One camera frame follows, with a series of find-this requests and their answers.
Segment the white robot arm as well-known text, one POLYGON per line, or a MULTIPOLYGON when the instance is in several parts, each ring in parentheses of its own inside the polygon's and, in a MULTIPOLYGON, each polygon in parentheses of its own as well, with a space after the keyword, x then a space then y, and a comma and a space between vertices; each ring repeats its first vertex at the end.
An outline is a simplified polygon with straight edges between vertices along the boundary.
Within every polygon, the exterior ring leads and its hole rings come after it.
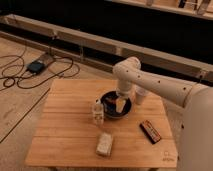
POLYGON ((213 171, 213 87, 141 71, 136 57, 116 63, 113 74, 119 96, 135 84, 184 108, 176 171, 213 171))

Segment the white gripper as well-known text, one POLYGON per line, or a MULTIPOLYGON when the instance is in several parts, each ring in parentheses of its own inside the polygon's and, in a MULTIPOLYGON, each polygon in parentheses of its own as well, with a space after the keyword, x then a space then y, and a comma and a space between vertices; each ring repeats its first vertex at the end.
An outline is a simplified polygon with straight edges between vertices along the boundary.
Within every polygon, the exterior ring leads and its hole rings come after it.
POLYGON ((116 112, 121 113, 126 104, 126 100, 129 98, 130 92, 117 90, 116 95, 118 96, 116 100, 116 112))

